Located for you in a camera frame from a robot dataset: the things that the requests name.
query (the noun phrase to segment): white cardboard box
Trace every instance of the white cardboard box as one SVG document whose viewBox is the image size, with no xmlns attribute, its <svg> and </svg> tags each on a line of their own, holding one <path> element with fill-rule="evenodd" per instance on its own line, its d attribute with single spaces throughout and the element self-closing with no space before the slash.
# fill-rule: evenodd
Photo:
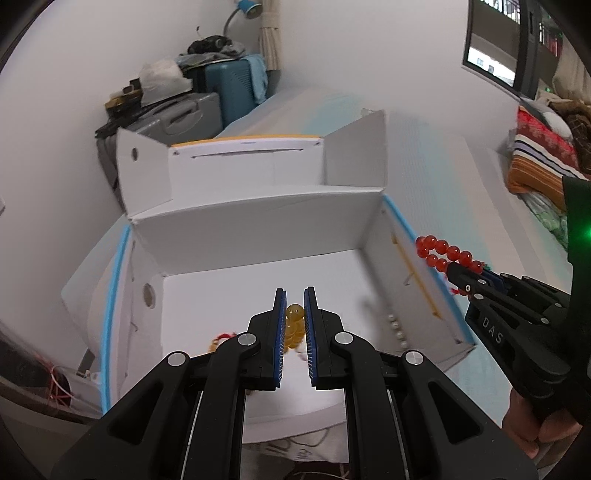
<svg viewBox="0 0 591 480">
<path fill-rule="evenodd" d="M 119 174 L 132 231 L 105 329 L 111 403 L 171 351 L 201 355 L 220 333 L 245 331 L 253 315 L 272 307 L 278 287 L 288 304 L 302 304 L 304 289 L 315 287 L 320 308 L 379 350 L 402 353 L 402 333 L 440 368 L 461 360 L 472 336 L 384 195 L 387 162 L 383 112 L 326 138 L 168 148 L 121 130 Z M 392 329 L 390 315 L 401 330 Z M 285 355 L 279 390 L 248 397 L 245 443 L 345 420 L 343 393 L 312 389 L 302 357 Z"/>
</svg>

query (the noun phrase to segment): red bead bracelet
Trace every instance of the red bead bracelet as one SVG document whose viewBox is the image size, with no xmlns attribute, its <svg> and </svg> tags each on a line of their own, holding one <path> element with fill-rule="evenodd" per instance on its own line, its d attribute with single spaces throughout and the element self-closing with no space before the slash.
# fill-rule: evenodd
<svg viewBox="0 0 591 480">
<path fill-rule="evenodd" d="M 438 272 L 445 273 L 449 262 L 458 262 L 462 267 L 469 268 L 474 273 L 481 274 L 484 270 L 484 263 L 474 260 L 468 250 L 461 251 L 457 246 L 450 245 L 445 240 L 438 240 L 434 235 L 420 236 L 415 242 L 417 255 L 425 259 L 429 267 L 434 267 Z M 446 255 L 447 259 L 439 258 L 431 253 L 435 250 L 440 255 Z M 459 290 L 458 293 L 466 295 L 466 292 Z"/>
</svg>

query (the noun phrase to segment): human hand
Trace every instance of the human hand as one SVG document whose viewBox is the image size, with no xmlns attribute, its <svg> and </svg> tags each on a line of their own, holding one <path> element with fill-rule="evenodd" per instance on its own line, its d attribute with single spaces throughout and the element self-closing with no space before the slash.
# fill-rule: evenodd
<svg viewBox="0 0 591 480">
<path fill-rule="evenodd" d="M 566 410 L 555 411 L 541 424 L 532 412 L 529 401 L 511 390 L 509 410 L 503 418 L 502 430 L 529 456 L 535 457 L 539 451 L 536 443 L 552 443 L 575 436 L 581 425 Z"/>
</svg>

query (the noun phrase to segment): blue lamp shade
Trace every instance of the blue lamp shade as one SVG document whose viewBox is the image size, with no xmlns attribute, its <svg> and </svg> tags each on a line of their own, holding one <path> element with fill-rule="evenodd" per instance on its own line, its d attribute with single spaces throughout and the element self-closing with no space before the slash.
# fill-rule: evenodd
<svg viewBox="0 0 591 480">
<path fill-rule="evenodd" d="M 262 13 L 262 4 L 252 0 L 239 0 L 238 8 L 242 10 L 249 20 L 260 17 Z"/>
</svg>

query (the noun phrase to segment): white wall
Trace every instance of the white wall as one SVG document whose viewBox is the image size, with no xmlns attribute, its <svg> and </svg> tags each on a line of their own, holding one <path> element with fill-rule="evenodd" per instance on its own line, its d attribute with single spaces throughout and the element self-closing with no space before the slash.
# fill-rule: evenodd
<svg viewBox="0 0 591 480">
<path fill-rule="evenodd" d="M 56 0 L 0 74 L 0 320 L 59 364 L 85 346 L 60 290 L 120 215 L 94 131 L 145 62 L 221 33 L 232 0 Z M 230 29 L 256 44 L 256 22 Z"/>
<path fill-rule="evenodd" d="M 280 88 L 326 85 L 499 148 L 517 102 L 462 68 L 470 0 L 281 0 Z"/>
</svg>

